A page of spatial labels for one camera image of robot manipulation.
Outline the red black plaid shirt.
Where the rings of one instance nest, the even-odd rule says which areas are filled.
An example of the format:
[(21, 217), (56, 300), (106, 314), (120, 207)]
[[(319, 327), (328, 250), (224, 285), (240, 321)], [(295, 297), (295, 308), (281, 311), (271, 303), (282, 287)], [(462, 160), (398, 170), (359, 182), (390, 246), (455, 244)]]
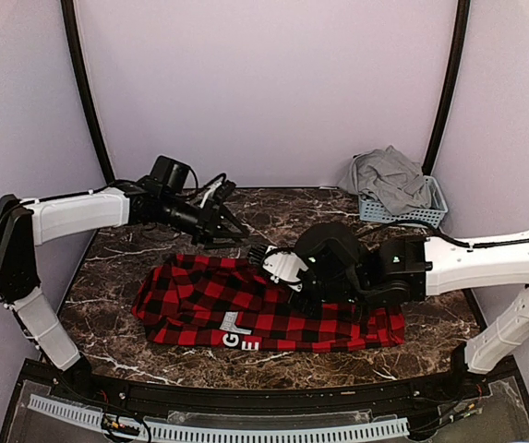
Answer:
[(133, 302), (146, 339), (160, 345), (248, 352), (349, 353), (404, 343), (400, 307), (358, 316), (353, 305), (324, 305), (307, 317), (289, 291), (244, 258), (171, 255), (152, 269)]

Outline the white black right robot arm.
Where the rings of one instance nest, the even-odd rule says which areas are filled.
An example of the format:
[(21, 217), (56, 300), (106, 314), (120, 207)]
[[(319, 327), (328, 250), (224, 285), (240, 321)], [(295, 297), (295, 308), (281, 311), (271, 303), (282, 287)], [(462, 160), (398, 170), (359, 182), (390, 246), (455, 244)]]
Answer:
[(338, 222), (306, 231), (274, 262), (275, 278), (311, 311), (323, 300), (374, 309), (474, 287), (519, 284), (510, 305), (484, 331), (459, 345), (439, 391), (461, 399), (475, 375), (490, 372), (529, 339), (529, 231), (456, 240), (441, 233), (396, 237), (370, 252)]

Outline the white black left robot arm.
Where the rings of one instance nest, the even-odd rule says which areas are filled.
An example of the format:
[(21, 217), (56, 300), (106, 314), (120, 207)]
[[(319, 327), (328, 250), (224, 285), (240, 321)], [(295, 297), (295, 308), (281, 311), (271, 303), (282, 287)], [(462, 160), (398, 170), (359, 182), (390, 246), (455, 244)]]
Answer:
[(98, 380), (81, 364), (83, 356), (42, 290), (38, 247), (81, 233), (128, 225), (161, 224), (189, 235), (207, 249), (234, 247), (249, 231), (226, 207), (234, 182), (218, 174), (205, 186), (183, 192), (187, 164), (156, 159), (137, 181), (47, 198), (0, 198), (0, 304), (10, 310), (51, 364), (64, 373), (62, 385), (79, 402), (99, 394)]

